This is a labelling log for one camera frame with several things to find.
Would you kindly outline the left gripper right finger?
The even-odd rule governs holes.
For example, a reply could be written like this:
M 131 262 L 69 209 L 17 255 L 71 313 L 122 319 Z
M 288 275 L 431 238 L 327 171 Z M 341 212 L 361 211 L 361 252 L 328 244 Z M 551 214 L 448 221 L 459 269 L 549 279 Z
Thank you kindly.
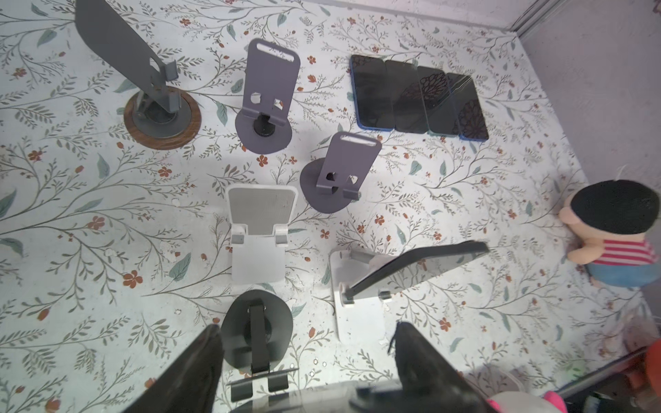
M 400 387 L 363 387 L 350 406 L 360 412 L 494 412 L 493 408 L 410 323 L 399 322 L 390 346 Z

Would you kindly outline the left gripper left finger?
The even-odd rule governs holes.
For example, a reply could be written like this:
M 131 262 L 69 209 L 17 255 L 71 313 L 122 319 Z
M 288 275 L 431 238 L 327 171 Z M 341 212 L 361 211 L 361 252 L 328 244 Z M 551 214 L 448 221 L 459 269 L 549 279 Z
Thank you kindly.
M 126 412 L 211 412 L 222 374 L 218 325 L 208 325 Z

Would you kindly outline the blue-edged black phone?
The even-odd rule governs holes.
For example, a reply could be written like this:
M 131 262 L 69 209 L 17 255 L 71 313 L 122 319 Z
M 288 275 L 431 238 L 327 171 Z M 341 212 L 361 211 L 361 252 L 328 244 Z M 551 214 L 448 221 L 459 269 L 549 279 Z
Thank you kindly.
M 473 79 L 457 73 L 448 73 L 447 76 L 460 138 L 487 142 L 489 134 Z

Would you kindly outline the teal-edged black phone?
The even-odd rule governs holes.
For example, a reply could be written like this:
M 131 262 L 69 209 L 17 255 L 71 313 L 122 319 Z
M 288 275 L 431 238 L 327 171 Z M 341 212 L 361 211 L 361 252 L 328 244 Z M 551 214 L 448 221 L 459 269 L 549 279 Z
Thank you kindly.
M 419 66 L 417 74 L 429 131 L 436 135 L 458 136 L 448 76 L 442 70 L 426 66 Z

